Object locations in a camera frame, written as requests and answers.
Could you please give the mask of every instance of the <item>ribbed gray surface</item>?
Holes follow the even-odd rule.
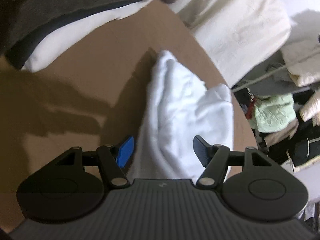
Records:
[[[99,209],[79,220],[49,225],[26,220],[14,240],[303,240],[314,235],[297,220],[261,224],[237,217],[212,191],[190,180],[135,180],[112,191]]]

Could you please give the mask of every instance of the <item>white fabric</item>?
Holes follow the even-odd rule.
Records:
[[[233,149],[230,89],[209,90],[168,51],[158,55],[147,90],[137,149],[127,174],[133,179],[192,179],[204,171],[193,138]]]
[[[230,87],[276,52],[291,30],[281,0],[177,0],[170,8]]]
[[[288,67],[288,71],[298,87],[307,86],[320,80],[318,36],[286,44],[282,47],[281,52],[285,64],[291,65]]]
[[[46,68],[63,52],[94,29],[112,20],[123,19],[135,14],[151,1],[152,0],[144,0],[113,10],[100,12],[55,30],[38,44],[25,62],[23,70],[37,72]]]

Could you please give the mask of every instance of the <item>dark gray fabric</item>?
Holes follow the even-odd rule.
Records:
[[[274,73],[273,79],[275,81],[287,81],[287,82],[292,82],[291,77],[289,76],[289,72],[284,69],[283,71],[279,71],[277,73]]]
[[[310,87],[299,88],[294,82],[287,81],[275,81],[273,77],[268,77],[256,84],[249,86],[251,93],[257,96],[272,96],[272,95],[284,95],[294,94],[309,90]]]
[[[57,17],[121,1],[130,0],[0,0],[0,55]]]

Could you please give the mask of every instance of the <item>light green cloth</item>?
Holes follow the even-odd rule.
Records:
[[[281,131],[296,118],[293,105],[292,94],[257,99],[250,125],[259,132]]]

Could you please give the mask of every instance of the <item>brown cardboard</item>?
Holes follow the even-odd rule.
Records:
[[[95,150],[137,136],[156,53],[170,50],[206,82],[224,83],[209,57],[169,8],[153,1],[96,29],[48,68],[22,73],[0,61],[0,226],[23,217],[15,191],[28,175],[72,146]],[[234,99],[234,150],[255,146]]]

